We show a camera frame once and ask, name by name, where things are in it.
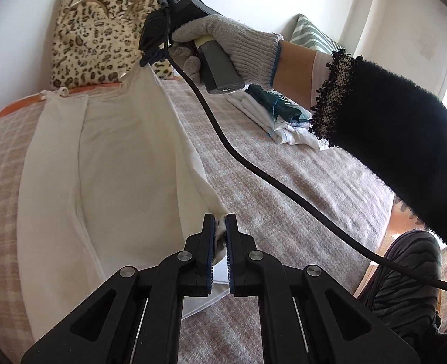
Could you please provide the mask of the black fuzzy sleeved forearm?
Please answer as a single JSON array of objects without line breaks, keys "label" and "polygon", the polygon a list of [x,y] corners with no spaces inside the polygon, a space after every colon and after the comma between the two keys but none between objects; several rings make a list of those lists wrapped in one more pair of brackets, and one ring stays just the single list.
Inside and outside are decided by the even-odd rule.
[{"label": "black fuzzy sleeved forearm", "polygon": [[282,41],[273,87],[311,109],[312,132],[375,173],[447,244],[447,108],[361,57]]}]

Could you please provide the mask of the grey knitted gloved hand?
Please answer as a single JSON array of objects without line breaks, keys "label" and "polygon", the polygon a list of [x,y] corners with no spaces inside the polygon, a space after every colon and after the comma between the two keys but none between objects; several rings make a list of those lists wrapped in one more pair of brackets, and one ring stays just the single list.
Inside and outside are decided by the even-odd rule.
[{"label": "grey knitted gloved hand", "polygon": [[246,84],[273,89],[279,61],[281,34],[266,33],[221,15],[210,15],[186,23],[172,34],[179,44],[213,37],[234,64],[237,74]]}]

